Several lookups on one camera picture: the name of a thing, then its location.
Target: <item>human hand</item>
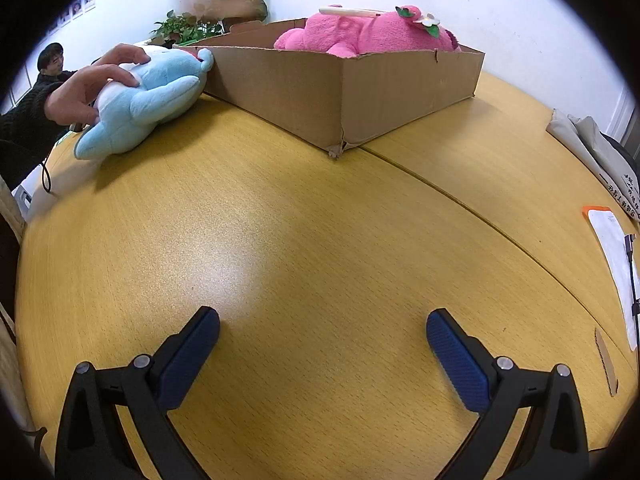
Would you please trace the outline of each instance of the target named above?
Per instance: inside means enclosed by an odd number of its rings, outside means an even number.
[[[108,50],[98,61],[96,65],[119,65],[120,63],[137,63],[145,64],[151,58],[146,54],[145,50],[140,46],[119,43],[111,50]]]
[[[44,115],[48,120],[61,126],[73,123],[97,124],[100,120],[98,110],[91,108],[89,103],[98,97],[100,90],[111,79],[119,81],[125,86],[139,85],[138,80],[133,77],[131,72],[116,64],[97,65],[94,63],[78,70],[47,97],[44,103]]]

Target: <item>black hair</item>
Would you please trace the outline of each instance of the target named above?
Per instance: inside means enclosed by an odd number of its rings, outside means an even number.
[[[63,53],[62,45],[59,43],[49,43],[38,55],[38,72],[45,69],[54,57],[61,56]]]

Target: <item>cardboard box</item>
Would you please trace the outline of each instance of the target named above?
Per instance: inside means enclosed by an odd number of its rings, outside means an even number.
[[[184,50],[215,58],[205,92],[233,103],[339,156],[431,112],[471,97],[484,54],[419,50],[342,59],[275,50],[306,20],[241,23]]]

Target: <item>green leaf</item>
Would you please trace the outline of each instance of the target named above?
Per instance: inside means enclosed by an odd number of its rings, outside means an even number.
[[[411,12],[406,7],[396,7],[396,12],[398,13],[398,16],[400,16],[401,18],[412,18],[415,16],[415,13]]]
[[[427,27],[425,25],[424,28],[427,29],[427,32],[431,34],[434,38],[437,38],[440,36],[440,29],[438,28],[437,25],[431,25],[431,27]]]

